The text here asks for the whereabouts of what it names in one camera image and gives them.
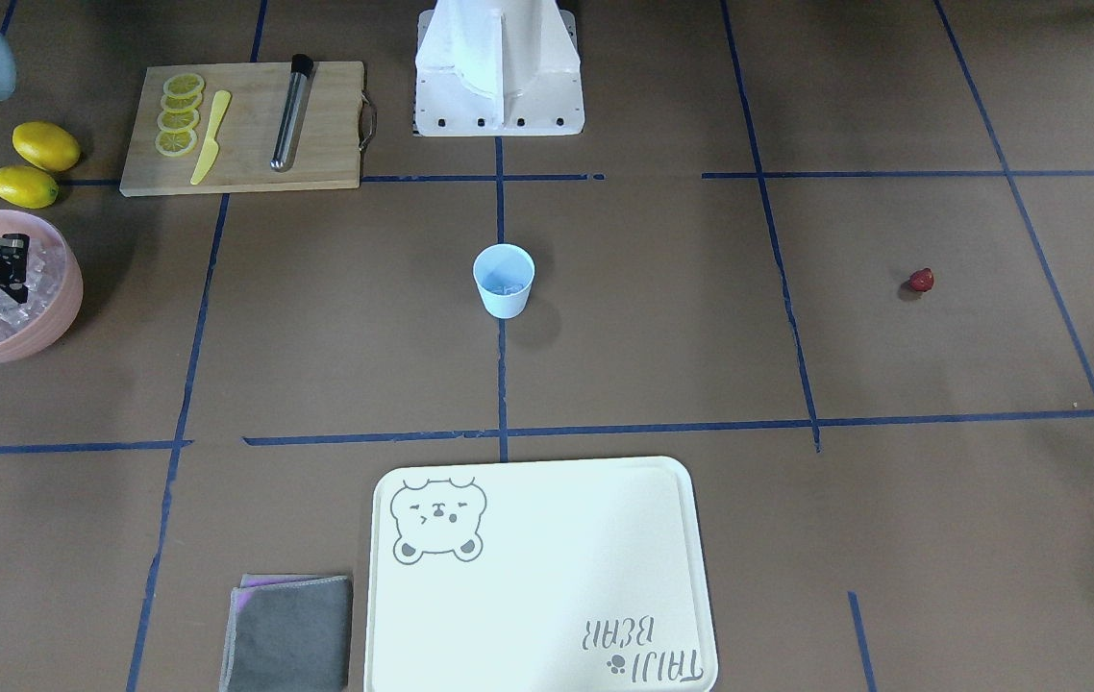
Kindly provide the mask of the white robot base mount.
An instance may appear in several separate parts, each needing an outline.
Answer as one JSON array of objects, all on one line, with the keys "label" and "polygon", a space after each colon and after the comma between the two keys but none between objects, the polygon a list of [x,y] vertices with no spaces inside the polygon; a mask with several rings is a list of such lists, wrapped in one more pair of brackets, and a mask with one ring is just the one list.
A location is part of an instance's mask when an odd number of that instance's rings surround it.
[{"label": "white robot base mount", "polygon": [[575,16],[556,1],[437,1],[418,16],[414,66],[415,134],[584,130]]}]

